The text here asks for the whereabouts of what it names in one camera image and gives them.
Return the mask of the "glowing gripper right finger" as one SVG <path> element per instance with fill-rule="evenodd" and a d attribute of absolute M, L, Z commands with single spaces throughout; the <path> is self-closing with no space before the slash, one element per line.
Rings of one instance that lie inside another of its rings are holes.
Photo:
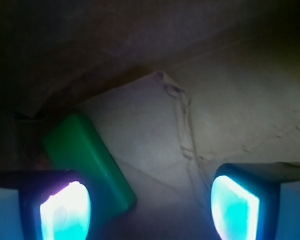
<path fill-rule="evenodd" d="M 210 209 L 222 240 L 300 240 L 300 162 L 222 164 Z"/>

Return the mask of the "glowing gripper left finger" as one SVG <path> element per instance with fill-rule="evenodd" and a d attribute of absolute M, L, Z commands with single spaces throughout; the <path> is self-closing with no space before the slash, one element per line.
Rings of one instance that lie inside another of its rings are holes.
<path fill-rule="evenodd" d="M 76 171 L 0 171 L 0 240 L 85 240 L 90 220 Z"/>

